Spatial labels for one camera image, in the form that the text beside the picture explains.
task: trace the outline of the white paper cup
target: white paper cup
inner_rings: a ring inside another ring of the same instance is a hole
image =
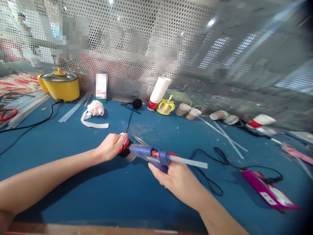
[[[228,117],[228,113],[224,110],[219,110],[210,114],[210,118],[212,120],[226,119]]]
[[[256,130],[258,130],[259,132],[262,132],[265,135],[269,135],[269,136],[277,134],[273,129],[271,129],[269,127],[265,127],[265,126],[258,127],[258,128],[256,128]]]
[[[232,125],[238,122],[238,120],[239,120],[239,117],[235,115],[230,115],[224,120],[224,123],[226,123],[227,125]]]
[[[171,79],[166,77],[159,77],[157,79],[156,85],[154,86],[153,92],[151,94],[150,100],[153,99],[155,101],[160,102],[163,98],[167,88],[171,83]]]
[[[250,128],[258,128],[261,126],[272,124],[274,122],[276,122],[274,118],[264,114],[260,114],[253,118],[251,121],[249,121],[246,126]]]

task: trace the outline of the blue work surface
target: blue work surface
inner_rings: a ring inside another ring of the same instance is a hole
[[[53,99],[48,100],[20,126],[48,117],[54,102]],[[52,119],[37,127],[0,134],[0,180],[96,148],[109,133],[126,131],[131,110],[114,101],[104,105],[104,116],[88,119],[94,123],[109,123],[108,129],[84,126],[80,121],[86,109],[84,105],[67,122],[58,122],[77,102],[56,105]],[[145,105],[141,108],[141,115],[133,113],[128,133],[129,136],[137,135],[156,149],[168,150],[183,158],[190,158],[196,149],[218,158],[213,147],[219,147],[234,165],[262,165],[278,170],[284,180],[276,186],[302,208],[300,211],[287,211],[287,215],[283,215],[269,207],[237,169],[214,162],[201,153],[194,158],[208,163],[209,169],[204,169],[204,173],[224,191],[224,196],[216,198],[249,233],[297,233],[311,210],[306,203],[311,198],[312,180],[275,142],[251,136],[223,122],[219,122],[219,125],[248,150],[239,149],[244,160],[239,158],[225,137],[200,119],[190,121],[177,116],[175,112],[163,116],[149,111]],[[305,147],[291,137],[276,135],[275,138],[305,151]],[[255,170],[267,177],[277,176],[266,169]],[[195,174],[208,188],[205,179],[198,172]],[[161,186],[151,174],[147,162],[136,158],[129,163],[118,156],[71,177],[39,203],[18,215],[16,220],[206,231],[199,214]]]

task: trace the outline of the stack of paper cups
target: stack of paper cups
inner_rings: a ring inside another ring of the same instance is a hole
[[[153,89],[153,92],[150,96],[150,101],[148,105],[149,110],[155,110],[157,107],[158,103],[162,100],[167,88],[169,87],[171,83],[171,79],[166,78],[166,77],[159,77],[156,85]]]

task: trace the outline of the black wire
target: black wire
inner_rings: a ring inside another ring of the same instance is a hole
[[[193,153],[191,159],[196,155],[196,153],[197,153],[198,151],[201,151],[202,153],[204,153],[207,157],[211,158],[212,160],[214,160],[214,161],[216,161],[216,162],[219,162],[219,163],[221,163],[222,165],[230,165],[230,166],[232,166],[232,167],[234,167],[234,168],[236,168],[236,169],[248,170],[248,168],[251,168],[251,167],[259,167],[259,168],[265,168],[265,169],[269,169],[269,170],[272,170],[272,171],[276,172],[279,176],[276,177],[276,178],[267,178],[267,180],[265,181],[265,183],[267,183],[267,184],[277,183],[277,182],[282,181],[282,180],[284,179],[283,175],[282,175],[280,172],[278,172],[277,170],[274,170],[274,169],[272,169],[272,168],[266,167],[266,166],[257,166],[257,165],[250,165],[250,166],[244,166],[244,167],[235,166],[235,165],[231,164],[231,163],[228,161],[226,155],[223,153],[223,151],[222,151],[221,149],[219,149],[218,147],[214,147],[214,150],[215,150],[215,152],[222,158],[222,161],[221,161],[221,160],[218,160],[218,159],[216,159],[216,158],[211,157],[209,154],[207,154],[207,153],[206,153],[205,151],[203,151],[202,149],[197,149],[196,151],[194,151],[194,153]],[[209,178],[203,173],[203,171],[200,170],[198,167],[196,167],[196,169],[197,169],[197,170],[200,172],[200,174],[208,181],[208,184],[209,184],[210,189],[211,189],[215,194],[217,194],[218,196],[223,196],[224,192],[223,192],[223,190],[221,189],[221,187],[219,187],[216,183],[214,183],[211,179],[209,179]],[[217,192],[212,188],[210,182],[213,183],[216,187],[219,188],[220,193],[217,193]]]
[[[131,116],[133,115],[133,111],[134,111],[134,109],[131,109],[131,114],[130,114],[130,118],[129,118],[129,121],[128,121],[128,126],[127,126],[127,129],[126,129],[126,132],[125,132],[125,133],[127,133],[127,132],[128,132],[128,128],[129,128],[129,124],[130,124]]]
[[[52,114],[53,114],[53,106],[58,104],[58,103],[61,103],[63,100],[58,100],[57,102],[55,102],[52,106],[51,106],[51,114],[48,118],[44,119],[43,121],[40,121],[40,122],[37,122],[35,124],[32,124],[32,125],[29,125],[29,126],[25,126],[25,127],[17,127],[17,128],[12,128],[12,129],[8,129],[8,130],[3,130],[3,131],[0,131],[0,133],[3,133],[3,132],[8,132],[8,131],[15,131],[15,130],[20,130],[20,129],[25,129],[25,128],[28,128],[28,127],[33,127],[33,126],[37,126],[37,125],[40,125],[46,121],[48,121],[51,117],[52,117]]]

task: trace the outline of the pot lid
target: pot lid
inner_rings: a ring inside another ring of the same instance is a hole
[[[55,70],[53,72],[41,75],[41,78],[51,82],[70,82],[77,79],[77,75],[73,73],[62,72],[59,67],[57,69],[57,71]]]

